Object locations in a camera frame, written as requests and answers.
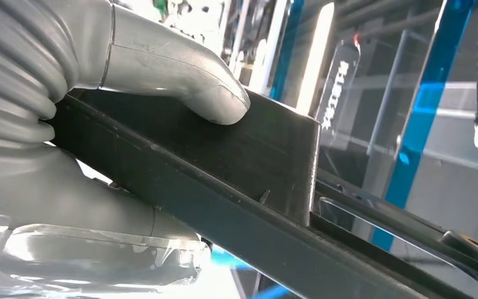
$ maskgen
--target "bright light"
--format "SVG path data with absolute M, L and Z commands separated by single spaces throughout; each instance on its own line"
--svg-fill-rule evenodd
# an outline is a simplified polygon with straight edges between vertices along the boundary
M 305 74 L 299 91 L 298 104 L 296 105 L 298 113 L 303 115 L 309 114 L 312 98 L 316 94 L 316 82 L 322 65 L 323 54 L 327 47 L 327 38 L 329 37 L 333 15 L 334 3 L 326 4 L 322 7 L 316 24 L 309 60 L 307 61 Z
M 259 45 L 257 46 L 256 57 L 254 60 L 254 66 L 252 68 L 252 75 L 250 76 L 250 83 L 248 88 L 253 92 L 262 93 L 265 91 L 263 86 L 263 79 L 261 75 L 263 74 L 263 69 L 265 67 L 265 53 L 266 53 L 266 39 L 261 39 Z
M 54 282 L 72 283 L 74 285 L 88 285 L 90 283 L 83 280 L 72 280 L 72 279 L 56 279 L 54 280 Z

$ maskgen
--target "metal rail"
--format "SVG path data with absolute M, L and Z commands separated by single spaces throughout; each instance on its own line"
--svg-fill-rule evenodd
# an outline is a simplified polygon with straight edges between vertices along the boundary
M 56 145 L 299 296 L 470 298 L 315 214 L 309 226 L 284 217 L 291 204 L 308 209 L 314 188 L 315 163 L 287 160 L 314 161 L 317 149 L 317 139 L 299 149 L 289 140 L 304 143 L 319 125 L 254 93 L 250 100 L 241 125 L 217 126 L 168 98 L 85 92 L 59 103 L 50 123 Z M 293 202 L 280 204 L 277 194 L 296 188 Z M 265 204 L 258 201 L 266 192 L 254 196 L 263 189 L 271 191 Z

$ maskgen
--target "metal frame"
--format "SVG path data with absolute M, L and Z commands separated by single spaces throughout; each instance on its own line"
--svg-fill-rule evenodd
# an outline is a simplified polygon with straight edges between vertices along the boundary
M 68 97 L 59 103 L 50 123 L 57 132 L 56 145 L 299 296 L 469 298 L 309 213 L 318 124 L 254 93 L 250 100 L 251 111 L 241 125 L 226 127 L 210 124 L 168 98 L 84 92 L 79 100 Z M 273 126 L 267 124 L 268 115 L 276 122 Z M 292 125 L 281 128 L 278 120 Z M 281 134 L 282 129 L 290 133 Z M 263 140 L 260 135 L 275 137 Z M 309 141 L 295 149 L 289 143 L 294 138 Z M 251 156 L 230 163 L 249 147 L 254 149 Z M 274 157 L 278 151 L 294 150 L 309 163 Z M 232 177 L 251 176 L 248 169 L 262 160 L 277 160 L 281 169 L 307 178 L 301 182 L 308 187 L 300 186 L 298 179 L 293 186 L 286 181 L 289 177 L 276 173 L 258 174 L 257 184 L 230 182 Z M 259 187 L 269 191 L 253 196 Z M 293 202 L 278 198 L 293 189 L 300 190 Z M 292 203 L 306 209 L 307 219 L 301 219 L 306 222 L 299 223 L 302 213 L 289 213 Z
M 473 9 L 474 1 L 444 1 L 435 23 L 435 33 L 396 149 L 395 164 L 384 196 L 386 201 L 401 209 L 405 208 L 410 195 L 457 47 Z M 375 230 L 372 242 L 390 250 L 393 237 Z

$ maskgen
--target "blue metal frame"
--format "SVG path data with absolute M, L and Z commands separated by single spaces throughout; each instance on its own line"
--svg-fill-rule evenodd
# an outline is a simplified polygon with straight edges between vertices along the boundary
M 279 59 L 277 69 L 274 74 L 274 83 L 270 90 L 270 98 L 281 102 L 283 96 L 283 89 L 285 86 L 286 77 L 288 74 L 290 61 L 292 59 L 292 53 L 294 46 L 296 45 L 296 36 L 298 35 L 298 27 L 301 22 L 301 11 L 303 8 L 304 0 L 294 0 L 292 4 L 290 14 L 288 17 L 287 25 L 285 26 L 285 32 L 283 34 L 283 41 L 281 42 L 281 50 L 279 52 Z
M 474 2 L 474 0 L 443 1 L 441 14 L 436 23 L 438 29 L 429 45 L 419 88 L 415 91 L 411 115 L 403 132 L 400 150 L 385 196 L 386 201 L 400 208 L 406 207 L 444 86 L 474 10 Z M 393 236 L 376 229 L 372 242 L 389 251 L 393 244 Z

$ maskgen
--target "black sign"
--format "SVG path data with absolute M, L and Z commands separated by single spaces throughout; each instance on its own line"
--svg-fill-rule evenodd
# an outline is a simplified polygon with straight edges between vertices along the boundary
M 329 74 L 325 81 L 316 119 L 321 124 L 321 144 L 329 145 L 337 131 L 339 112 L 350 105 L 350 86 L 360 61 L 360 46 L 357 42 L 342 41 L 336 47 Z

